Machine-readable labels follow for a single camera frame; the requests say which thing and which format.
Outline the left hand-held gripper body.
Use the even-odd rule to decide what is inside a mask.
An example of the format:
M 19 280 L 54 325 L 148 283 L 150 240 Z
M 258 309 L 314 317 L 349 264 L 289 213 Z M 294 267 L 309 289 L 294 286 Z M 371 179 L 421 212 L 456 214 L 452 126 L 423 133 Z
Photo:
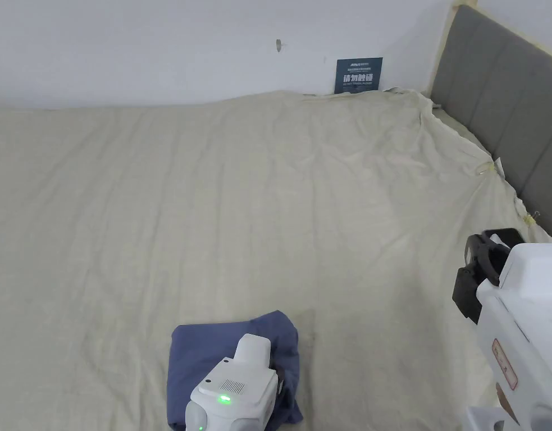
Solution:
M 186 430 L 265 430 L 281 389 L 270 367 L 271 343 L 246 333 L 234 357 L 225 357 L 193 389 Z

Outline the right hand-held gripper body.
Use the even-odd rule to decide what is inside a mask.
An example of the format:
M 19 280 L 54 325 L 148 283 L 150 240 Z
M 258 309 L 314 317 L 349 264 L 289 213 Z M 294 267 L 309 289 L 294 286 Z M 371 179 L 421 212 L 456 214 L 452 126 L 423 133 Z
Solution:
M 508 250 L 496 272 L 473 283 L 477 343 L 509 408 L 466 409 L 467 430 L 552 430 L 552 244 Z

